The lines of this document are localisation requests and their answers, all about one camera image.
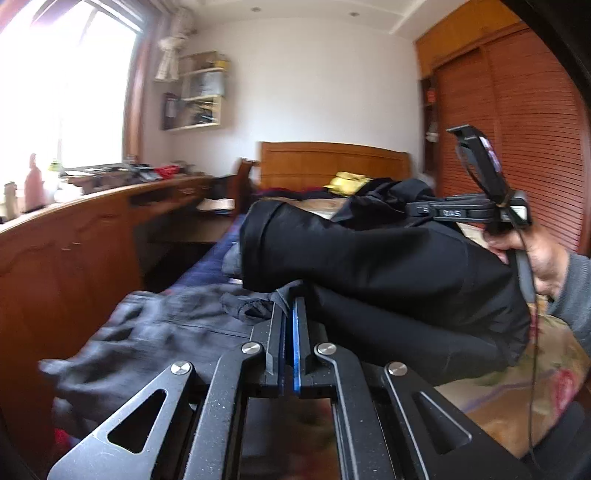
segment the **wall shelf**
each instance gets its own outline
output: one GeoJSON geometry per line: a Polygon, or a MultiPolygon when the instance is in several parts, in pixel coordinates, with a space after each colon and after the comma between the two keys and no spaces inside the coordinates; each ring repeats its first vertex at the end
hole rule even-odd
{"type": "Polygon", "coordinates": [[[165,97],[162,129],[182,132],[221,126],[228,60],[210,51],[182,57],[181,63],[180,78],[170,84],[165,97]]]}
{"type": "Polygon", "coordinates": [[[191,130],[193,128],[201,128],[201,127],[219,127],[220,123],[218,122],[211,122],[208,124],[195,124],[195,125],[185,125],[184,127],[176,127],[176,128],[170,128],[168,130],[165,130],[165,132],[180,132],[183,130],[191,130]]]}
{"type": "Polygon", "coordinates": [[[181,74],[181,77],[187,77],[191,75],[199,75],[200,73],[207,73],[207,72],[225,72],[226,69],[223,67],[212,67],[210,69],[201,69],[201,70],[193,70],[192,72],[185,72],[181,74]]]}
{"type": "Polygon", "coordinates": [[[196,102],[197,100],[217,100],[221,95],[201,95],[197,97],[181,98],[183,102],[196,102]]]}

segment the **ceiling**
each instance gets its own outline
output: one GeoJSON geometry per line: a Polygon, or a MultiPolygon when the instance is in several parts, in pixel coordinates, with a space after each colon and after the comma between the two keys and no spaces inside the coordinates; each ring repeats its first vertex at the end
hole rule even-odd
{"type": "Polygon", "coordinates": [[[196,13],[198,30],[257,18],[325,18],[416,40],[465,1],[179,0],[179,3],[196,13]]]}

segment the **human hand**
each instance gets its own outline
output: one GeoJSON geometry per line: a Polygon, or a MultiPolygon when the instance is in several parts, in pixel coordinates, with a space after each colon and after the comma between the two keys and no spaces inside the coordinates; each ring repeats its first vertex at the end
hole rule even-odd
{"type": "MultiPolygon", "coordinates": [[[[553,299],[558,298],[569,269],[569,253],[539,224],[523,230],[522,235],[534,271],[536,291],[553,299]]],[[[484,232],[483,237],[489,249],[505,263],[504,250],[524,249],[519,234],[514,230],[501,235],[484,232]]]]}

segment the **black metal frame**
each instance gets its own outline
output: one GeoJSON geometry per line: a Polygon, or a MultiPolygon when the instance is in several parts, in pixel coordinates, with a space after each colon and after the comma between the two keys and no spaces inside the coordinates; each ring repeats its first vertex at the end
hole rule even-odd
{"type": "Polygon", "coordinates": [[[528,479],[526,466],[405,365],[360,362],[309,322],[303,297],[224,353],[209,385],[176,362],[59,460],[49,480],[239,476],[249,397],[332,399],[341,478],[528,479]]]}

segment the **window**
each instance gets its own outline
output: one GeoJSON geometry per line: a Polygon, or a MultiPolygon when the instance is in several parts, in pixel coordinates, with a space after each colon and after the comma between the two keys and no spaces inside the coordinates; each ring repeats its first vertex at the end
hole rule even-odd
{"type": "Polygon", "coordinates": [[[22,188],[28,158],[45,173],[120,163],[125,99],[141,29],[100,1],[77,3],[50,25],[31,25],[31,0],[0,33],[0,182],[22,188]]]}

